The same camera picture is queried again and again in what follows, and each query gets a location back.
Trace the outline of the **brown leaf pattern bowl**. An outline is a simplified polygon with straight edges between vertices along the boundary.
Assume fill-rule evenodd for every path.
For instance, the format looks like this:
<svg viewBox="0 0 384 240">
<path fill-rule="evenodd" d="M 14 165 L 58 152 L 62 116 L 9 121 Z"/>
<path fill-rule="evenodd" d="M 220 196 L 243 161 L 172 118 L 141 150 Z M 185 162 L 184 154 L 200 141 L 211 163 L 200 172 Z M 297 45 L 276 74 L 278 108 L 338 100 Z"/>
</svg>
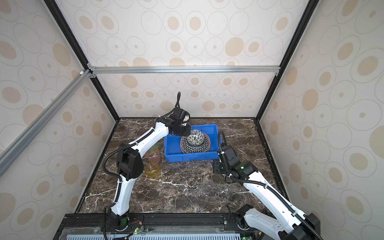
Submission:
<svg viewBox="0 0 384 240">
<path fill-rule="evenodd" d="M 186 136 L 186 141 L 191 147 L 202 146 L 205 142 L 205 134 L 200 130 L 191 130 L 190 134 Z"/>
</svg>

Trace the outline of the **geometric pattern brown rimmed plate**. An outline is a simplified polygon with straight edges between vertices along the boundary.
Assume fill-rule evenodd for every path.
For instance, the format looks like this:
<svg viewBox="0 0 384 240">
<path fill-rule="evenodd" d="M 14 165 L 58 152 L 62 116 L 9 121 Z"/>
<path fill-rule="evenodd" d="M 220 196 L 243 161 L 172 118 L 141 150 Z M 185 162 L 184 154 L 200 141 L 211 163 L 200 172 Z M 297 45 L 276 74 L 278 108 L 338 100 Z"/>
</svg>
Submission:
<svg viewBox="0 0 384 240">
<path fill-rule="evenodd" d="M 186 137 L 181 138 L 181 150 L 184 154 L 204 153 L 208 152 L 211 147 L 211 141 L 207 134 L 205 134 L 205 142 L 202 146 L 191 147 L 186 141 Z"/>
</svg>

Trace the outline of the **pink transparent cup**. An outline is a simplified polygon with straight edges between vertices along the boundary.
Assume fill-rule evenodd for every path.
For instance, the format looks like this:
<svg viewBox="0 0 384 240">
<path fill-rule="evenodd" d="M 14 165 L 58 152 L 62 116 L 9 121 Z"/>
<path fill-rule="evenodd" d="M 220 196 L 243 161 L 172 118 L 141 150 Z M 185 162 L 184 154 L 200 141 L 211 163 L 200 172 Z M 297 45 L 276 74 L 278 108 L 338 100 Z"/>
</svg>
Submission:
<svg viewBox="0 0 384 240">
<path fill-rule="evenodd" d="M 158 164 L 161 160 L 161 152 L 158 147 L 153 146 L 146 152 L 145 157 L 151 163 Z"/>
</svg>

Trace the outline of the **yellow transparent cup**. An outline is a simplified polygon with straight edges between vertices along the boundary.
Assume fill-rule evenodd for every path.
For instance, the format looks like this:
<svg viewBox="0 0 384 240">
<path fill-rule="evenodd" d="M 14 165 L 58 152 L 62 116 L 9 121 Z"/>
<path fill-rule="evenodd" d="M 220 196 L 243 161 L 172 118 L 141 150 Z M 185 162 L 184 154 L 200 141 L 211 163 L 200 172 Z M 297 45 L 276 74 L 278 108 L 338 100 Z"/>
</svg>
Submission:
<svg viewBox="0 0 384 240">
<path fill-rule="evenodd" d="M 148 179 L 159 180 L 161 177 L 161 168 L 159 164 L 149 162 L 144 167 L 144 173 Z"/>
</svg>

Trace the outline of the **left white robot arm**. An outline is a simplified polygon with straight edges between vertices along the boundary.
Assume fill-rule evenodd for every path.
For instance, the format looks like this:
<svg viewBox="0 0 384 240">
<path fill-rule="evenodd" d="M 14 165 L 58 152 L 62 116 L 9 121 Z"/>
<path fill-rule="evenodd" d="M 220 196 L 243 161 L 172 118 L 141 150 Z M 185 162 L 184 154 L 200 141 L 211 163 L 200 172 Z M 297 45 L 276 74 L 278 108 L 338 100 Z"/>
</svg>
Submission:
<svg viewBox="0 0 384 240">
<path fill-rule="evenodd" d="M 144 171 L 142 158 L 146 152 L 168 134 L 185 137 L 191 133 L 190 114 L 180 107 L 180 98 L 178 92 L 177 102 L 170 112 L 157 117 L 147 132 L 128 144 L 122 144 L 102 162 L 104 173 L 117 178 L 115 198 L 105 207 L 104 213 L 119 231 L 128 226 L 130 198 L 137 178 Z"/>
</svg>

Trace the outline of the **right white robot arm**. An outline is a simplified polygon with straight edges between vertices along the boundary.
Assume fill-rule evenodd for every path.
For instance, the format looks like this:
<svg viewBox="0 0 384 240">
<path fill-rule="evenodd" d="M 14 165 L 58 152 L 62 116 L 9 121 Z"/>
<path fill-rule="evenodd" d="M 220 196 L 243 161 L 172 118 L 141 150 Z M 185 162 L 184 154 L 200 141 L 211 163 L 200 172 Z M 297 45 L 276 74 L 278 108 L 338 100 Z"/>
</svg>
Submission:
<svg viewBox="0 0 384 240">
<path fill-rule="evenodd" d="M 243 185 L 256 196 L 271 216 L 251 205 L 244 205 L 234 215 L 238 228 L 251 228 L 274 240 L 320 240 L 321 222 L 314 214 L 305 214 L 280 194 L 250 161 L 241 161 L 235 149 L 227 143 L 223 131 L 218 133 L 220 173 L 227 183 Z"/>
</svg>

